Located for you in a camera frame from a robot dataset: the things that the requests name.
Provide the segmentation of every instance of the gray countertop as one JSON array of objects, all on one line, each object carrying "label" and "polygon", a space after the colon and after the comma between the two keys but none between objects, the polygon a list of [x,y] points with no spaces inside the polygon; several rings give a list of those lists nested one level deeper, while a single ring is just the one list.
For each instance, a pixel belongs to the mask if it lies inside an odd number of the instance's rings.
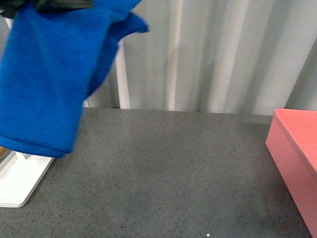
[{"label": "gray countertop", "polygon": [[3,238],[310,238],[265,140],[272,117],[86,109],[73,153]]}]

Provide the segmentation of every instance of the pink container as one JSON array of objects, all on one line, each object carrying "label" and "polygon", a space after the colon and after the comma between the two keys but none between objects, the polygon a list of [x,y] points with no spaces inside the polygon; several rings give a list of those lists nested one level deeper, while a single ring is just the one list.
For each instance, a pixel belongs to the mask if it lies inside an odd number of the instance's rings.
[{"label": "pink container", "polygon": [[317,238],[317,112],[276,109],[266,145],[312,237]]}]

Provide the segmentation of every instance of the blue cloth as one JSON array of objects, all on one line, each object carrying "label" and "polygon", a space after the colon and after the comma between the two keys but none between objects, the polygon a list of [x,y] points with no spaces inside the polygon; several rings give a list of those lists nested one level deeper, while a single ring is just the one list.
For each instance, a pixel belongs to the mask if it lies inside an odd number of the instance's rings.
[{"label": "blue cloth", "polygon": [[16,14],[0,66],[0,145],[49,157],[71,152],[83,101],[103,82],[118,41],[147,26],[140,0],[94,0],[94,8]]}]

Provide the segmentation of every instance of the white base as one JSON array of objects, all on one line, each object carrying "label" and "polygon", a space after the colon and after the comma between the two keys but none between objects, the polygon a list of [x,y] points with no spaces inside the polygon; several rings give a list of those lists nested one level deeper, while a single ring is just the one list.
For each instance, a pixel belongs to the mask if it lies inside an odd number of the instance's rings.
[{"label": "white base", "polygon": [[22,207],[52,161],[50,157],[11,152],[0,164],[0,207]]}]

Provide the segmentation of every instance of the white curtain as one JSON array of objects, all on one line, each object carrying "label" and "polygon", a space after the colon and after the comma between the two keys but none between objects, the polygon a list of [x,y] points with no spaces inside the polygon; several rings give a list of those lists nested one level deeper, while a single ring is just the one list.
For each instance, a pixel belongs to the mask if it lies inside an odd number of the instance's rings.
[{"label": "white curtain", "polygon": [[[132,109],[317,110],[316,0],[143,0],[135,12],[151,31],[124,39]],[[118,107],[113,72],[90,106]]]}]

